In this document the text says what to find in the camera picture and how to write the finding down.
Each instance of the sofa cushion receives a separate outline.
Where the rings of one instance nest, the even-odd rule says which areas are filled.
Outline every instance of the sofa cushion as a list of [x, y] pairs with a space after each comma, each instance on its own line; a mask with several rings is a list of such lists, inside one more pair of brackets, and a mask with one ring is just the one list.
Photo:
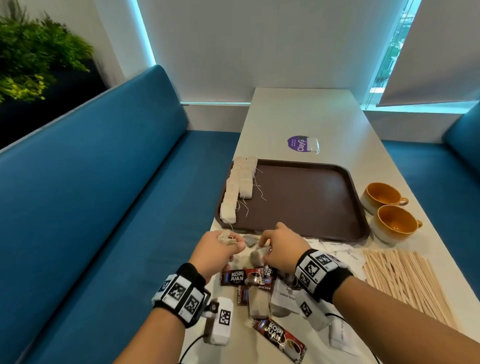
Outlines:
[[14, 363], [185, 132], [157, 66], [0, 153], [0, 363]]
[[238, 133], [187, 132], [24, 363], [111, 363], [210, 230]]
[[444, 142], [480, 173], [480, 104], [447, 130]]
[[441, 144], [384, 141], [448, 251], [480, 298], [480, 180]]

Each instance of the roller blind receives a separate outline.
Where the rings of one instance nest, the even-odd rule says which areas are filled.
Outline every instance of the roller blind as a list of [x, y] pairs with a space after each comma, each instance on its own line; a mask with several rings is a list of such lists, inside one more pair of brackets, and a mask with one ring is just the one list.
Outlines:
[[350, 89], [360, 102], [404, 0], [138, 0], [181, 101], [256, 87]]
[[480, 98], [480, 2], [422, 0], [378, 106]]

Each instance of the brown tray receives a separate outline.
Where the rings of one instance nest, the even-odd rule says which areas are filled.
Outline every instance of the brown tray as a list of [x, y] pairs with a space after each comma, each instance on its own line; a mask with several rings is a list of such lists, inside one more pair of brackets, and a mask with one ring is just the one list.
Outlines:
[[304, 237], [348, 243], [367, 240], [370, 227], [345, 168], [268, 159], [259, 159], [257, 168], [255, 179], [266, 201], [254, 185], [252, 198], [245, 200], [248, 214], [240, 204], [237, 222], [232, 226], [225, 224], [220, 219], [224, 184], [215, 211], [222, 228], [258, 234], [274, 229], [281, 221]]

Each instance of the forearm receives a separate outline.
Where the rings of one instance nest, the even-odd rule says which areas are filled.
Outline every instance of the forearm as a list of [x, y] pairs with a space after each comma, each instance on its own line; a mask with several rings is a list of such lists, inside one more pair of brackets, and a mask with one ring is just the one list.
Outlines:
[[470, 364], [480, 344], [367, 283], [347, 278], [333, 304], [384, 364]]
[[185, 326], [163, 308], [154, 308], [114, 364], [177, 364]]

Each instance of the glass window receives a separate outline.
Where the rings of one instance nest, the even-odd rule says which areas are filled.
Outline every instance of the glass window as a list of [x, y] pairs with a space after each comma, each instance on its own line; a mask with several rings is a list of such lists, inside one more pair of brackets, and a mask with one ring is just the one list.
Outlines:
[[375, 79], [373, 80], [372, 87], [369, 93], [366, 95], [363, 104], [368, 107], [369, 104], [376, 105], [385, 90], [388, 83], [388, 79], [392, 74], [392, 70], [395, 67], [396, 60], [402, 50], [405, 39], [407, 38], [408, 31], [412, 25], [415, 14], [420, 6], [421, 0], [408, 0], [405, 8], [402, 11], [400, 20], [395, 27], [392, 39], [388, 44], [388, 48], [385, 52], [385, 56], [382, 60], [380, 68], [378, 70]]

